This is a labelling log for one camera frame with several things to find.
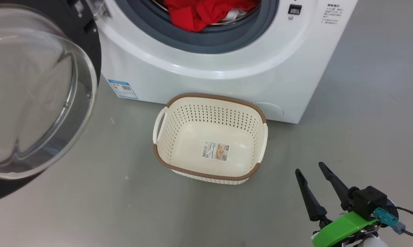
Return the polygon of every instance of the white robot part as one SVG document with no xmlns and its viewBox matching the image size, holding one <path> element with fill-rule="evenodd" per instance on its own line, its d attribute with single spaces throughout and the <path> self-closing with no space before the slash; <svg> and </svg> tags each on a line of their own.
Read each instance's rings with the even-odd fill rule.
<svg viewBox="0 0 413 247">
<path fill-rule="evenodd" d="M 388 247 L 388 245 L 379 237 L 372 234 L 369 234 L 368 236 L 369 238 L 364 239 L 357 247 Z"/>
</svg>

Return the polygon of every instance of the white plastic basket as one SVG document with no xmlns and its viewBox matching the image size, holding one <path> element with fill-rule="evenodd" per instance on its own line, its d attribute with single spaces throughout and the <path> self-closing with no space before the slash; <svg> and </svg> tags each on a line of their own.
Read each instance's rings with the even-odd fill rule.
<svg viewBox="0 0 413 247">
<path fill-rule="evenodd" d="M 266 118 L 257 106 L 209 94 L 173 98 L 153 129 L 155 154 L 165 167 L 219 184 L 241 184 L 254 174 L 267 140 Z"/>
</svg>

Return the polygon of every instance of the brown basket rim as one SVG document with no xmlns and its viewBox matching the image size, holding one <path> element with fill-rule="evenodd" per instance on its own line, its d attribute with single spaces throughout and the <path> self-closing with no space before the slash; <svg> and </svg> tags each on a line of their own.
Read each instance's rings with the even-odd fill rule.
<svg viewBox="0 0 413 247">
<path fill-rule="evenodd" d="M 187 93 L 187 94 L 180 94 L 174 98 L 172 98 L 167 105 L 165 105 L 167 108 L 170 108 L 170 105 L 172 105 L 173 103 L 175 103 L 177 100 L 181 99 L 181 98 L 185 98 L 185 97 L 203 97 L 203 98 L 209 98 L 209 99 L 216 99 L 216 100 L 223 100 L 223 101 L 227 101 L 227 102 L 232 102 L 232 103 L 237 103 L 237 104 L 241 104 L 244 106 L 248 106 L 250 108 L 253 108 L 255 111 L 257 111 L 258 114 L 260 114 L 261 120 L 263 121 L 264 124 L 267 123 L 266 117 L 264 116 L 263 111 L 261 111 L 260 108 L 258 108 L 258 106 L 243 101 L 243 100 L 239 100 L 236 98 L 232 98 L 232 97 L 225 97 L 225 96 L 218 96 L 218 95 L 212 95 L 212 94 L 198 94 L 198 93 Z"/>
<path fill-rule="evenodd" d="M 153 151 L 155 153 L 156 158 L 159 160 L 159 162 L 161 162 L 161 164 L 164 165 L 164 167 L 167 167 L 167 168 L 172 169 L 172 170 L 177 170 L 178 172 L 183 172 L 183 173 L 186 173 L 186 174 L 189 174 L 189 175 L 194 175 L 194 176 L 199 176 L 199 177 L 204 177 L 204 178 L 239 181 L 239 180 L 244 180 L 246 178 L 249 178 L 260 167 L 260 163 L 257 163 L 257 164 L 255 164 L 255 166 L 252 168 L 251 171 L 249 171 L 248 173 L 246 173 L 245 175 L 240 176 L 240 177 L 227 177 L 227 176 L 211 175 L 211 174 L 206 174 L 206 173 L 201 173 L 201 172 L 193 172 L 192 170 L 187 170 L 187 169 L 183 169 L 183 168 L 180 168 L 180 167 L 175 167 L 173 165 L 170 165 L 169 163 L 165 162 L 161 158 L 161 156 L 159 156 L 158 145 L 157 144 L 153 144 Z"/>
</svg>

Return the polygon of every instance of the white washing machine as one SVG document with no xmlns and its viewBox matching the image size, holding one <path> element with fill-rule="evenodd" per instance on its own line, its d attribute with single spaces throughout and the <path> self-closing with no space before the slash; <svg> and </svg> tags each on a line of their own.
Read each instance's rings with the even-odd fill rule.
<svg viewBox="0 0 413 247">
<path fill-rule="evenodd" d="M 298 123 L 357 0 L 262 0 L 249 17 L 189 33 L 151 0 L 105 0 L 102 74 L 138 100 L 187 92 L 235 97 Z"/>
</svg>

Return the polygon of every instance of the washing machine door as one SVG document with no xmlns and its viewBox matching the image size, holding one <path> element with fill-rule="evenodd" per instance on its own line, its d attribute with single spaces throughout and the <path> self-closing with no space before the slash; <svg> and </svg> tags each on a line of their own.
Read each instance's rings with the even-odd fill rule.
<svg viewBox="0 0 413 247">
<path fill-rule="evenodd" d="M 95 104 L 101 48 L 80 0 L 0 0 L 0 197 L 76 142 Z"/>
</svg>

